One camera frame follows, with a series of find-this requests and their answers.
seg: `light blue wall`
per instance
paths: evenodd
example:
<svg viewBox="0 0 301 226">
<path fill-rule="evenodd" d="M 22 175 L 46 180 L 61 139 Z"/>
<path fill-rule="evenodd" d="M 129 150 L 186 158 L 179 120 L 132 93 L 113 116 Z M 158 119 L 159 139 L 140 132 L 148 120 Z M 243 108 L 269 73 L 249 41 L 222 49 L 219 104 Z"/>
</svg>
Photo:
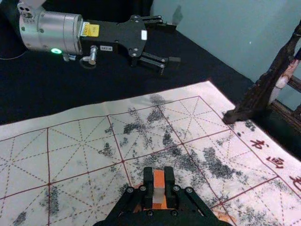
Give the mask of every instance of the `light blue wall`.
<svg viewBox="0 0 301 226">
<path fill-rule="evenodd" d="M 267 71 L 301 19 L 300 0 L 154 0 L 152 10 L 172 22 L 179 9 L 179 32 L 252 81 Z M 301 78 L 301 65 L 295 76 Z M 278 99 L 295 109 L 301 94 L 287 86 Z"/>
</svg>

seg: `green indicator light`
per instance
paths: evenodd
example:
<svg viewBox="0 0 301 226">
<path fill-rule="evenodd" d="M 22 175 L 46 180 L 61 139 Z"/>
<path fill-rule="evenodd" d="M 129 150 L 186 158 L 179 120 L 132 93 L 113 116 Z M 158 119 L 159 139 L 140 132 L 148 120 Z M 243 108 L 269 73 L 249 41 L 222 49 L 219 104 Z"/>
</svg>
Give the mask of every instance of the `green indicator light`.
<svg viewBox="0 0 301 226">
<path fill-rule="evenodd" d="M 62 53 L 62 51 L 61 51 L 60 49 L 58 49 L 58 48 L 53 48 L 53 49 L 51 50 L 51 52 L 52 52 L 52 53 L 55 53 L 55 54 L 61 54 L 61 53 Z"/>
</svg>

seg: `screw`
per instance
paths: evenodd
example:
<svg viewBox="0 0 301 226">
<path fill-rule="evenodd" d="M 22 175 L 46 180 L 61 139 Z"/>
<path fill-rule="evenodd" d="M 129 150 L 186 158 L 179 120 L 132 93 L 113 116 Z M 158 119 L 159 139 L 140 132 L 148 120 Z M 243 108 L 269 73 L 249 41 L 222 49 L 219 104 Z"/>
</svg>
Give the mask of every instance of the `screw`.
<svg viewBox="0 0 301 226">
<path fill-rule="evenodd" d="M 152 216 L 152 215 L 154 215 L 154 212 L 151 211 L 151 210 L 149 210 L 149 211 L 146 212 L 146 215 L 147 215 L 147 216 Z"/>
<path fill-rule="evenodd" d="M 172 210 L 170 211 L 171 216 L 177 217 L 178 216 L 178 211 Z"/>
<path fill-rule="evenodd" d="M 188 187 L 188 188 L 186 188 L 186 191 L 187 191 L 188 193 L 191 193 L 193 190 L 192 190 L 191 187 Z"/>
<path fill-rule="evenodd" d="M 180 190 L 180 187 L 176 185 L 176 186 L 174 186 L 173 190 L 174 190 L 174 191 L 179 191 L 179 190 Z"/>
<path fill-rule="evenodd" d="M 128 189 L 127 189 L 127 192 L 128 193 L 132 193 L 134 190 L 133 190 L 133 188 L 132 187 L 129 187 Z"/>
</svg>

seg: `chinese character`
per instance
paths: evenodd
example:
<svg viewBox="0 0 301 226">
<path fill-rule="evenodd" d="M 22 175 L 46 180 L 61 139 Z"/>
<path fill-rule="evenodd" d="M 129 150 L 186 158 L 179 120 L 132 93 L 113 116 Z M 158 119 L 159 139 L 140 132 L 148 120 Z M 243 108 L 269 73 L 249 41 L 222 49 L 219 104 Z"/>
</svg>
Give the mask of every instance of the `chinese character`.
<svg viewBox="0 0 301 226">
<path fill-rule="evenodd" d="M 255 146 L 258 149 L 262 149 L 262 145 L 264 145 L 264 141 L 260 141 L 260 140 L 250 140 L 252 143 L 254 143 L 252 146 Z"/>
<path fill-rule="evenodd" d="M 290 179 L 293 180 L 293 185 L 295 185 L 295 187 L 301 191 L 301 177 L 296 177 L 296 178 L 293 178 L 290 176 Z"/>
<path fill-rule="evenodd" d="M 271 163 L 273 163 L 276 166 L 276 168 L 283 169 L 283 162 L 284 162 L 283 159 L 280 159 L 280 158 L 277 158 L 277 159 L 272 158 L 271 159 L 271 157 L 269 157 L 269 158 L 267 158 L 267 160 L 270 161 Z"/>
</svg>

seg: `yellow label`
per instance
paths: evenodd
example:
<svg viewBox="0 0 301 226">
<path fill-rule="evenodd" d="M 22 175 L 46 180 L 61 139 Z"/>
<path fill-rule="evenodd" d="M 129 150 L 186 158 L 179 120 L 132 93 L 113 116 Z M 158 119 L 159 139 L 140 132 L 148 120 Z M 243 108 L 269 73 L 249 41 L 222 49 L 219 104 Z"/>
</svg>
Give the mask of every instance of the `yellow label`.
<svg viewBox="0 0 301 226">
<path fill-rule="evenodd" d="M 81 32 L 81 36 L 98 37 L 99 25 L 85 22 Z"/>
</svg>

